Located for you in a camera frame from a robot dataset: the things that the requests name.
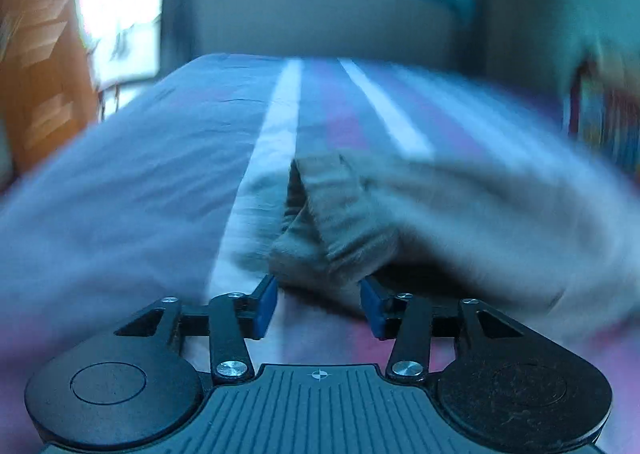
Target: wooden furniture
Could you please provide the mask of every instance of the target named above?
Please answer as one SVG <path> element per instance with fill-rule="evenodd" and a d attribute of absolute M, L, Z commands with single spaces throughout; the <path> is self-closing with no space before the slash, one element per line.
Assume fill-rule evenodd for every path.
<path fill-rule="evenodd" d="M 1 0 L 1 114 L 18 173 L 97 117 L 75 0 Z"/>

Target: beige towel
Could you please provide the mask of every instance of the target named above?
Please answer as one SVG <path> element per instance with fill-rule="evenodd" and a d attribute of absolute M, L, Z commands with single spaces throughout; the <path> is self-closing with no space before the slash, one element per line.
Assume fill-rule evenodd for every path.
<path fill-rule="evenodd" d="M 435 262 L 442 282 L 459 284 L 452 293 L 562 339 L 636 312 L 639 222 L 638 201 L 615 182 L 578 188 L 486 164 L 340 152 L 292 163 L 270 270 L 359 311 L 361 278 Z"/>

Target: bed sheet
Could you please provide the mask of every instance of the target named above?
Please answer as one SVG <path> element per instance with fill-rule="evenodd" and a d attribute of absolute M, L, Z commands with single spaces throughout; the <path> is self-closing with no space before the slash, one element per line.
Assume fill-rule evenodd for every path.
<path fill-rule="evenodd" d="M 174 72 L 26 178 L 0 212 L 5 299 L 0 445 L 36 452 L 21 404 L 46 358 L 169 295 L 250 292 L 280 231 L 295 154 L 355 148 L 613 177 L 561 135 L 561 106 L 419 68 L 209 55 Z M 638 334 L 565 344 L 614 389 L 606 452 L 640 452 Z M 253 361 L 385 364 L 366 324 L 282 293 Z M 206 342 L 185 356 L 208 370 Z M 430 370 L 452 360 L 435 342 Z"/>

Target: silver screw head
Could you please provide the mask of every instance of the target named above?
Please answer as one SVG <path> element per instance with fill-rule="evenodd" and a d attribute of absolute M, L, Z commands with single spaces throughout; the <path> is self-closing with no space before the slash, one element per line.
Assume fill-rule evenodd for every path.
<path fill-rule="evenodd" d="M 401 362 L 394 363 L 391 370 L 398 376 L 418 376 L 422 373 L 423 368 L 418 362 L 402 360 Z"/>
<path fill-rule="evenodd" d="M 246 363 L 238 360 L 227 360 L 226 362 L 220 362 L 216 366 L 216 371 L 222 376 L 228 376 L 230 378 L 237 378 L 246 373 Z"/>

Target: colorful object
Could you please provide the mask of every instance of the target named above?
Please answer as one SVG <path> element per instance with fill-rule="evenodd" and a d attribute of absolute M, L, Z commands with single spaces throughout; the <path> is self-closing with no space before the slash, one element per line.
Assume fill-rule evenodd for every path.
<path fill-rule="evenodd" d="M 640 180 L 640 64 L 609 52 L 577 74 L 569 133 Z"/>

